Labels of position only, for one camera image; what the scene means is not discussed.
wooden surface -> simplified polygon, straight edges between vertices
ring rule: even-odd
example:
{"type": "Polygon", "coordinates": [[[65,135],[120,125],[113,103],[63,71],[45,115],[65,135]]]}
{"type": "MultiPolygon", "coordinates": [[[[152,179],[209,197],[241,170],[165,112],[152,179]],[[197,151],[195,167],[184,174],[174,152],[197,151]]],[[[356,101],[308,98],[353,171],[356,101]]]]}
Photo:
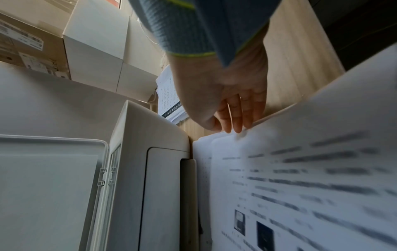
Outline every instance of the wooden surface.
{"type": "MultiPolygon", "coordinates": [[[[269,59],[264,116],[306,99],[344,73],[307,0],[283,0],[264,40],[269,59]]],[[[179,123],[195,141],[213,132],[191,119],[179,123]]]]}

white box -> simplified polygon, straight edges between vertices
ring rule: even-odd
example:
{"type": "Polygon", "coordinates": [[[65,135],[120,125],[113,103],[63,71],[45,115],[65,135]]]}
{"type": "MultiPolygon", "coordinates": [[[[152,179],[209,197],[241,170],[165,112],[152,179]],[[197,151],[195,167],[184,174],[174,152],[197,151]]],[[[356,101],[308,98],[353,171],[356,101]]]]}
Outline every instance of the white box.
{"type": "Polygon", "coordinates": [[[129,17],[105,0],[79,0],[63,32],[71,79],[116,92],[129,17]]]}
{"type": "Polygon", "coordinates": [[[117,93],[147,102],[157,87],[161,56],[161,48],[150,42],[139,21],[130,17],[117,93]]]}

black printed image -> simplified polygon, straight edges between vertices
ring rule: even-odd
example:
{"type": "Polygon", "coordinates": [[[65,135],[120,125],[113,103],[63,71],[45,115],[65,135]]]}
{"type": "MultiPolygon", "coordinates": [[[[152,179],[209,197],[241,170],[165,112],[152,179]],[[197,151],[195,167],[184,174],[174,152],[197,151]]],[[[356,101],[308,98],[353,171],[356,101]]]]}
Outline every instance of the black printed image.
{"type": "Polygon", "coordinates": [[[258,239],[258,247],[263,251],[274,251],[274,233],[273,230],[256,222],[256,238],[258,239]]]}
{"type": "Polygon", "coordinates": [[[234,229],[245,236],[245,214],[237,210],[234,211],[234,229]]]}

brown cardboard box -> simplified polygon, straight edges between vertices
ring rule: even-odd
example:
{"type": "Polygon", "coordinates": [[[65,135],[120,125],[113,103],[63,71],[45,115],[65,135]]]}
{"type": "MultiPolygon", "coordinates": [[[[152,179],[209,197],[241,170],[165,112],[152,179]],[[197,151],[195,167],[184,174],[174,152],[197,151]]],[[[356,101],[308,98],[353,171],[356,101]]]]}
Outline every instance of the brown cardboard box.
{"type": "Polygon", "coordinates": [[[70,79],[62,33],[76,1],[1,1],[0,60],[70,79]]]}

white wall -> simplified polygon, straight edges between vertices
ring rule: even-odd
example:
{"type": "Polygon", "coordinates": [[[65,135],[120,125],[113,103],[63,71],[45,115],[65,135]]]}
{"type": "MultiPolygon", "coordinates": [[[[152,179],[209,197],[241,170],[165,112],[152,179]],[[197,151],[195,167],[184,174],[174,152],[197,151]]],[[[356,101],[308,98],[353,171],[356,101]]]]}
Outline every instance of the white wall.
{"type": "Polygon", "coordinates": [[[0,62],[0,134],[101,139],[109,143],[127,99],[0,62]]]}

